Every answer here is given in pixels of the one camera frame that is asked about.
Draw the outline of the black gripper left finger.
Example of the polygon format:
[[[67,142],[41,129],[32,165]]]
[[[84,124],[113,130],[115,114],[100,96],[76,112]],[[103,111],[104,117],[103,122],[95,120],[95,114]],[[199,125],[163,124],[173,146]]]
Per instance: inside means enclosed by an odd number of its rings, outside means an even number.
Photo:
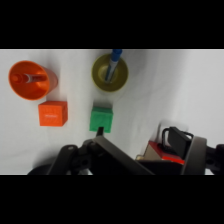
[[[153,175],[153,172],[133,160],[104,136],[99,127],[96,137],[85,140],[80,148],[66,145],[61,148],[48,175],[78,174],[89,169],[93,174]]]

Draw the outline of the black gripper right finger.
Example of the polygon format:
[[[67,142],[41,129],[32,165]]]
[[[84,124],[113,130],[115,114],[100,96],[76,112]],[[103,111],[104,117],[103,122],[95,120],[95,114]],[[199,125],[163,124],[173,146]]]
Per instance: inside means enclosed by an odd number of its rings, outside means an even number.
[[[161,145],[184,161],[182,175],[203,175],[206,169],[214,175],[224,175],[224,144],[212,148],[205,138],[169,127],[162,131]]]

